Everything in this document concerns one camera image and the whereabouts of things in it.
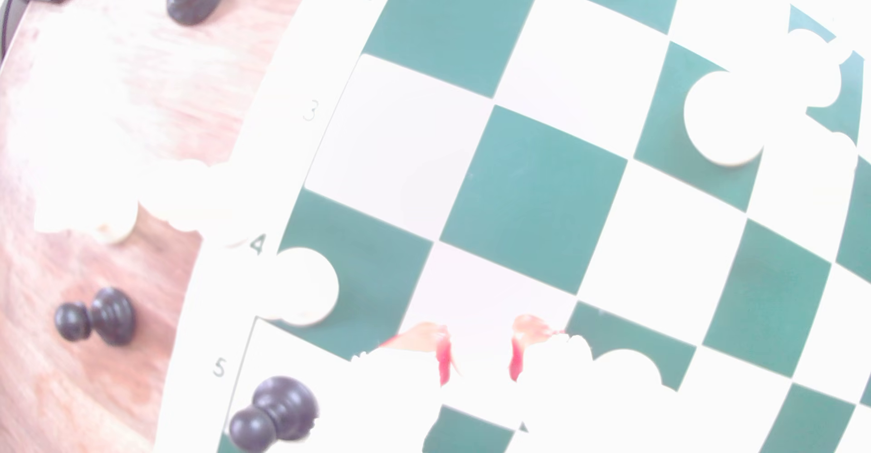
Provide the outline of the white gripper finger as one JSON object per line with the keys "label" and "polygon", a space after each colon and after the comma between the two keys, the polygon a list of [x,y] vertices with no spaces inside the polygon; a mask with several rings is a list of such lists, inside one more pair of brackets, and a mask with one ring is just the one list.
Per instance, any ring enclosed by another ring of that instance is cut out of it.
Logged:
{"label": "white gripper finger", "polygon": [[320,420],[321,452],[422,452],[451,360],[450,331],[433,322],[354,356]]}
{"label": "white gripper finger", "polygon": [[581,452],[583,381],[593,362],[587,340],[521,314],[511,325],[511,350],[509,376],[535,450]]}

